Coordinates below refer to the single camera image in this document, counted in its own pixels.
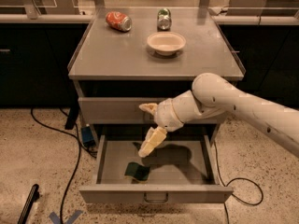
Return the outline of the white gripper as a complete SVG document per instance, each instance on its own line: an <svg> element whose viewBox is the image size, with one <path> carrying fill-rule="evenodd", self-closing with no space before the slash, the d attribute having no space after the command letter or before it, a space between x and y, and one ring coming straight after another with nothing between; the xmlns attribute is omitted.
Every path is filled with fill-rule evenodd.
<svg viewBox="0 0 299 224"><path fill-rule="evenodd" d="M154 116L157 128L150 127L138 155L147 157L166 138L167 132L174 132L183 127L184 123L178 117L178 99L168 98L159 104L141 104L139 108Z"/></svg>

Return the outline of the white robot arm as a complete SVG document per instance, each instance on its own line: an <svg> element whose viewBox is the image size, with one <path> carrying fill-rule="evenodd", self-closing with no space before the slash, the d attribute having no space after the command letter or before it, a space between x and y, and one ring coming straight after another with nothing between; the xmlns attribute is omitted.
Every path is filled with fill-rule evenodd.
<svg viewBox="0 0 299 224"><path fill-rule="evenodd" d="M204 73L195 78L192 88L159 104L142 104L157 124L146 134L138 151L147 157L166 135L194 120L214 117L227 111L267 135L296 157L299 157L299 111L245 93L224 78Z"/></svg>

